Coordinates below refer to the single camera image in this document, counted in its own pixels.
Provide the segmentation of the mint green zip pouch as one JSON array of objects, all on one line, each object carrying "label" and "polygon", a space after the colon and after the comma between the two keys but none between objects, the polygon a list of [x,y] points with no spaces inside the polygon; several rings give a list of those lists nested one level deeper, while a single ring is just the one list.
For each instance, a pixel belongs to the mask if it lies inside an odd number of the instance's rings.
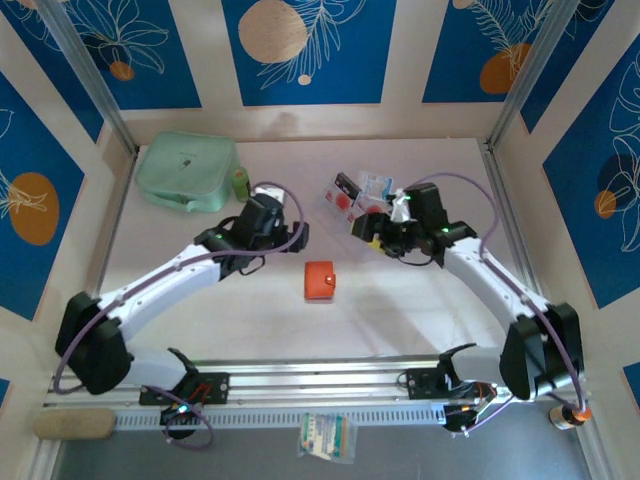
[{"label": "mint green zip pouch", "polygon": [[213,213],[227,203],[238,167],[236,142],[228,137],[162,131],[148,145],[135,183],[151,204]]}]

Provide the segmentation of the aluminium frame post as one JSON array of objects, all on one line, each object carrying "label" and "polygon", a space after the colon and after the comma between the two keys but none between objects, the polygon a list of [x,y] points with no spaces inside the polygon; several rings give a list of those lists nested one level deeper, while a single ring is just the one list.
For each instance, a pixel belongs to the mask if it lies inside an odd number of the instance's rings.
[{"label": "aluminium frame post", "polygon": [[580,0],[553,0],[549,15],[542,23],[539,33],[506,96],[500,114],[486,139],[490,153],[495,153],[515,118],[543,72],[554,52],[565,28],[573,17]]},{"label": "aluminium frame post", "polygon": [[78,31],[57,0],[33,0],[39,16],[73,69],[102,118],[128,154],[134,158],[139,145],[128,129],[115,98],[96,67]]}]

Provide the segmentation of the black control box with LED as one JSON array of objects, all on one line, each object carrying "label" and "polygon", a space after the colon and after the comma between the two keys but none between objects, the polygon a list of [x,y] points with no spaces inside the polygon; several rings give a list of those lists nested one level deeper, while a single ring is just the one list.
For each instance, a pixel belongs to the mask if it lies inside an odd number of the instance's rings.
[{"label": "black control box with LED", "polygon": [[480,416],[488,407],[489,405],[487,403],[445,406],[444,428],[452,435],[467,435],[469,431],[480,424]]},{"label": "black control box with LED", "polygon": [[194,429],[186,429],[200,423],[199,411],[193,407],[173,403],[160,412],[160,425],[168,443],[184,440],[195,433]]}]

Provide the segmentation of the green plastic bottle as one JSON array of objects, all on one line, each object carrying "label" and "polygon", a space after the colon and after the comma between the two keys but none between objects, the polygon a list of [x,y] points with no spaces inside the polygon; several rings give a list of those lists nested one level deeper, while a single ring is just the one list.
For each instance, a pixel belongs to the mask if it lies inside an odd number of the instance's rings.
[{"label": "green plastic bottle", "polygon": [[231,183],[236,199],[239,202],[247,202],[251,195],[251,184],[244,167],[238,167],[233,171]]}]

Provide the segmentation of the beige foam roll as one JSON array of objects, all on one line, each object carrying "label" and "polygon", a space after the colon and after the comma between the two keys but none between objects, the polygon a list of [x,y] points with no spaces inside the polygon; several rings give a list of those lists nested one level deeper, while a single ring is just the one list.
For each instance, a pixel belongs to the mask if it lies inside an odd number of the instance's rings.
[{"label": "beige foam roll", "polygon": [[39,413],[32,425],[42,440],[100,440],[114,431],[116,414],[106,408],[54,409]]}]

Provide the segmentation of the black VIP card stack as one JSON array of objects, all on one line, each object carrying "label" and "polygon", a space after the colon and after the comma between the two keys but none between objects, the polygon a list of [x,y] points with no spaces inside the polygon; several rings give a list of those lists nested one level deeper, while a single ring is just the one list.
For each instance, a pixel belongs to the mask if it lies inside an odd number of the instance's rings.
[{"label": "black VIP card stack", "polygon": [[352,201],[355,201],[362,192],[358,184],[344,172],[339,172],[336,175],[334,185]]}]

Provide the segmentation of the clear acrylic card stand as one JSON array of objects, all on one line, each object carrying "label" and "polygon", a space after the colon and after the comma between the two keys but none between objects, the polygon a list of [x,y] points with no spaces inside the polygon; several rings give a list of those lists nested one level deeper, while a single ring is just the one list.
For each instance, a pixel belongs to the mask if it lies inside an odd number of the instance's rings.
[{"label": "clear acrylic card stand", "polygon": [[[361,240],[351,235],[350,231],[352,224],[347,221],[347,216],[350,212],[358,213],[359,216],[365,214],[360,207],[360,201],[367,196],[365,196],[364,193],[361,192],[358,198],[352,202],[352,206],[349,211],[344,214],[340,214],[339,212],[334,211],[331,208],[331,205],[325,200],[324,192],[326,189],[339,190],[334,185],[334,179],[336,175],[325,186],[322,193],[318,197],[318,200],[316,201],[316,218],[318,222],[323,226],[325,231],[331,235],[331,237],[337,242],[340,248],[348,256],[353,255],[354,257],[358,258],[364,255],[365,244]],[[390,211],[391,207],[388,205],[386,213],[389,213]]]}]

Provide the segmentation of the brown bottle with orange cap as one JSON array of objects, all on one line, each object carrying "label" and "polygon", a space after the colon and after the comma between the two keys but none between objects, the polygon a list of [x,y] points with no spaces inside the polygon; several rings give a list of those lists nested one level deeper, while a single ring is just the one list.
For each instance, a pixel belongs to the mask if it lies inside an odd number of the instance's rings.
[{"label": "brown bottle with orange cap", "polygon": [[559,430],[569,430],[589,421],[592,410],[587,407],[584,411],[572,409],[566,405],[559,405],[549,411],[549,420]]}]

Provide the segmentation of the clear bag of printed packets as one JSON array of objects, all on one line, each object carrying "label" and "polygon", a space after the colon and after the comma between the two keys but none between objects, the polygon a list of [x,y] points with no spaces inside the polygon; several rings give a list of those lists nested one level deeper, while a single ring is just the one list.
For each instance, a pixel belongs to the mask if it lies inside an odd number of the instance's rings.
[{"label": "clear bag of printed packets", "polygon": [[353,464],[358,425],[343,414],[304,413],[297,454],[337,464]]}]

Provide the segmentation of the aluminium table side rail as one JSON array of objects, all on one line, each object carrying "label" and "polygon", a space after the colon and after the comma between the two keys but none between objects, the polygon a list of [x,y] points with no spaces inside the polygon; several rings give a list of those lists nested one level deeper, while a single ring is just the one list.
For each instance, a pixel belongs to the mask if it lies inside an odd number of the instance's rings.
[{"label": "aluminium table side rail", "polygon": [[92,296],[97,296],[100,293],[104,283],[138,156],[139,149],[136,149],[116,168],[114,184],[106,202],[105,213],[98,231],[84,285],[85,290]]},{"label": "aluminium table side rail", "polygon": [[494,195],[501,224],[511,251],[515,270],[526,287],[540,296],[547,297],[544,286],[540,283],[531,262],[526,241],[521,232],[521,225],[511,199],[509,189],[498,159],[485,139],[478,139],[478,147],[484,163],[488,181]]}]

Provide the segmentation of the orange felt card holder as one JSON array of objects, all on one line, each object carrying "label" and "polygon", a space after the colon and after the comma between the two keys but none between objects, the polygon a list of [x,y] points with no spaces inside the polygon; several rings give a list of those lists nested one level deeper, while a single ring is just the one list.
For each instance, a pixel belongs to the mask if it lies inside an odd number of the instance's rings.
[{"label": "orange felt card holder", "polygon": [[336,289],[336,274],[331,261],[305,263],[304,298],[306,301],[332,300]]}]

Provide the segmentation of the wide aluminium base rail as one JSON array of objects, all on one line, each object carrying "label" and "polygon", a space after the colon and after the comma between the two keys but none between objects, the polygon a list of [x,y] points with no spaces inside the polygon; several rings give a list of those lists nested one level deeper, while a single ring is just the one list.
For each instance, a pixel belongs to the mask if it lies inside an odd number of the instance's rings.
[{"label": "wide aluminium base rail", "polygon": [[[230,375],[227,402],[223,405],[231,408],[330,407],[409,401],[404,372],[436,368],[438,357],[193,363],[200,373]],[[122,384],[104,394],[92,395],[81,388],[76,375],[65,368],[55,374],[44,404],[48,408],[142,406],[139,394],[143,388]]]}]

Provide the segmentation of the white blue sachet packet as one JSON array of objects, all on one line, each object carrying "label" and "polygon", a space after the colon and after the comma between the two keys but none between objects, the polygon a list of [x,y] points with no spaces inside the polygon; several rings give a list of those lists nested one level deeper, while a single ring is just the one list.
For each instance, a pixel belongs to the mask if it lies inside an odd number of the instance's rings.
[{"label": "white blue sachet packet", "polygon": [[372,200],[385,201],[392,193],[393,179],[391,177],[360,171],[358,186],[365,196]]}]

